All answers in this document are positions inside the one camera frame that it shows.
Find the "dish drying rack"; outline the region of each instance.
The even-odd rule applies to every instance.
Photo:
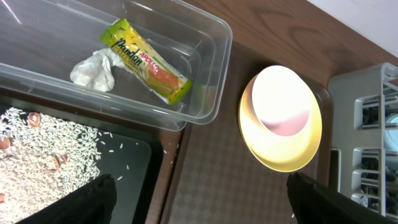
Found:
[[[364,201],[378,200],[378,209],[371,210],[398,222],[396,213],[386,213],[386,194],[398,193],[398,184],[386,182],[386,157],[398,158],[398,154],[384,148],[385,130],[398,129],[398,123],[386,124],[386,111],[398,113],[398,68],[383,63],[338,75],[329,81],[328,91],[335,108],[332,146],[340,158],[337,189],[367,207]],[[370,108],[377,112],[378,121],[364,123],[364,111]],[[377,159],[378,167],[363,169],[365,158]],[[378,175],[378,180],[365,175]],[[377,194],[367,194],[361,186],[376,188]]]

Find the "black tray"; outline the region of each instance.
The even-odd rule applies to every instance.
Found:
[[[135,129],[94,119],[93,117],[101,117],[97,116],[99,113],[0,88],[0,113],[3,114],[12,106],[26,112],[36,111],[98,128],[102,133],[112,132],[113,138],[104,134],[101,137],[106,142],[105,146],[97,144],[98,150],[102,152],[101,160],[97,162],[100,175],[111,174],[116,181],[118,201],[111,224],[145,223],[163,159],[163,147],[158,139]]]

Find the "white wall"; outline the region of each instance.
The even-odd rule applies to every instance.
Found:
[[[309,0],[398,57],[398,0]]]

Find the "plastic tub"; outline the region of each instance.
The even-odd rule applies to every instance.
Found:
[[[2,0],[0,10],[1,88],[172,131],[217,114],[232,32],[207,12],[178,0]],[[70,81],[77,63],[106,47],[99,37],[119,17],[193,81],[180,102],[165,104],[119,68],[107,93]]]

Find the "yellow snack wrapper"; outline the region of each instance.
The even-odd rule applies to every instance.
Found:
[[[168,64],[128,23],[114,22],[99,38],[123,59],[135,76],[167,104],[174,104],[192,87],[192,82]]]

